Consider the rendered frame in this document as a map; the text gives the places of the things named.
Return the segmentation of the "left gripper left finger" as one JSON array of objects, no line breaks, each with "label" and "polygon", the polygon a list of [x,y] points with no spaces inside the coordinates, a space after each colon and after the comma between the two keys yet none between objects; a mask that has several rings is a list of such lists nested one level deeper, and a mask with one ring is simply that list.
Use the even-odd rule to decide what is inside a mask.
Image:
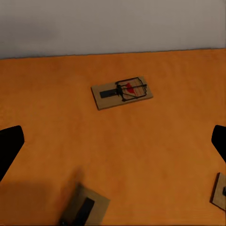
[{"label": "left gripper left finger", "polygon": [[0,131],[0,182],[24,145],[24,134],[20,125]]}]

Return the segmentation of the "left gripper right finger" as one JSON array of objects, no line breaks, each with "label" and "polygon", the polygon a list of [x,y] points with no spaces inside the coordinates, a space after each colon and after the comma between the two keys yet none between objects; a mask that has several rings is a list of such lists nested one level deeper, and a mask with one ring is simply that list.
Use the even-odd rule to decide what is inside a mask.
[{"label": "left gripper right finger", "polygon": [[226,162],[226,127],[216,125],[211,141]]}]

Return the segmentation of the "mousetrap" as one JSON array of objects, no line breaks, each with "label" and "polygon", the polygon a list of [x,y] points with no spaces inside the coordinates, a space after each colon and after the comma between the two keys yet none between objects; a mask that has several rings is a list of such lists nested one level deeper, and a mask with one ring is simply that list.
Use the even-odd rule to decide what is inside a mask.
[{"label": "mousetrap", "polygon": [[110,201],[79,184],[57,226],[100,226]]},{"label": "mousetrap", "polygon": [[98,110],[153,98],[144,76],[91,87]]},{"label": "mousetrap", "polygon": [[210,203],[226,212],[226,175],[218,173]]}]

